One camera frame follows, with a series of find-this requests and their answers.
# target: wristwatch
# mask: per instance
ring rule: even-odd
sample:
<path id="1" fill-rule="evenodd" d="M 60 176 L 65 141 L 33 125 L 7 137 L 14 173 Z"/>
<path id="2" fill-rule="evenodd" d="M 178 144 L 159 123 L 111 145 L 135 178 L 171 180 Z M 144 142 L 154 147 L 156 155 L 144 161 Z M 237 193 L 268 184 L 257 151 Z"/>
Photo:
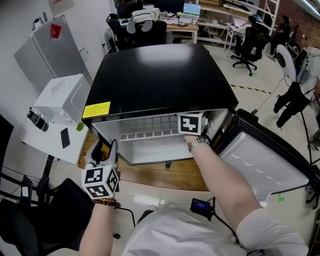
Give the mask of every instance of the wristwatch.
<path id="1" fill-rule="evenodd" d="M 210 146 L 210 143 L 208 141 L 208 139 L 204 136 L 200 136 L 198 138 L 195 138 L 194 140 L 191 140 L 189 143 L 188 143 L 188 149 L 189 149 L 189 152 L 191 153 L 191 150 L 195 147 L 195 146 L 198 146 L 200 145 L 201 143 L 206 143 Z"/>

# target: laptop screen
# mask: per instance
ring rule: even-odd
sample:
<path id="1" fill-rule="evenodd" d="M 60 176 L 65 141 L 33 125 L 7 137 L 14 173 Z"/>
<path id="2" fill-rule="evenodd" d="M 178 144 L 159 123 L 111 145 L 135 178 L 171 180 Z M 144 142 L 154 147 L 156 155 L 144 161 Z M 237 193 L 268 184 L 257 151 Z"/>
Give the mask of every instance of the laptop screen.
<path id="1" fill-rule="evenodd" d="M 201 5 L 199 4 L 185 3 L 183 6 L 184 14 L 200 15 L 200 10 Z"/>

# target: yellow label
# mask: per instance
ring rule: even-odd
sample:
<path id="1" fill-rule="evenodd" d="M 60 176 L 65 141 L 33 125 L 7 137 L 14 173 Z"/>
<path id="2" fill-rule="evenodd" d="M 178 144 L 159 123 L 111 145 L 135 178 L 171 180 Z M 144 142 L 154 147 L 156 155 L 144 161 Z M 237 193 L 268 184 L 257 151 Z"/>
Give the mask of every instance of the yellow label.
<path id="1" fill-rule="evenodd" d="M 86 106 L 84 108 L 82 118 L 92 118 L 97 116 L 108 115 L 109 109 L 110 109 L 110 103 L 111 101 Z"/>

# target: brick wall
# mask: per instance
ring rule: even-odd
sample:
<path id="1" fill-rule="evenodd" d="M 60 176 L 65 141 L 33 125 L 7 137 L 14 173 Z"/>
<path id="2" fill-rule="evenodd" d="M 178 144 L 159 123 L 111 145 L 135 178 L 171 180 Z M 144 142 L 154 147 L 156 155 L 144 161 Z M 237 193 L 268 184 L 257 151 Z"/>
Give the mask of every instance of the brick wall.
<path id="1" fill-rule="evenodd" d="M 277 25 L 279 25 L 282 21 L 282 15 L 287 15 L 291 19 L 291 31 L 294 31 L 297 24 L 299 24 L 295 41 L 301 48 L 320 48 L 320 20 L 304 11 L 293 0 L 280 0 L 278 13 L 275 20 Z"/>

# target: red diamond decoration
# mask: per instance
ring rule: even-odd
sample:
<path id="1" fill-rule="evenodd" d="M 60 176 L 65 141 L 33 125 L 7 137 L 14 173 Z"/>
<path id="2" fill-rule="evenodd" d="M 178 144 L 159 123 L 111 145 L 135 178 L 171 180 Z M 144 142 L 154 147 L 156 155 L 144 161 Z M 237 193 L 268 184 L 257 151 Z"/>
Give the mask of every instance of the red diamond decoration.
<path id="1" fill-rule="evenodd" d="M 51 37 L 58 39 L 62 26 L 51 24 Z"/>

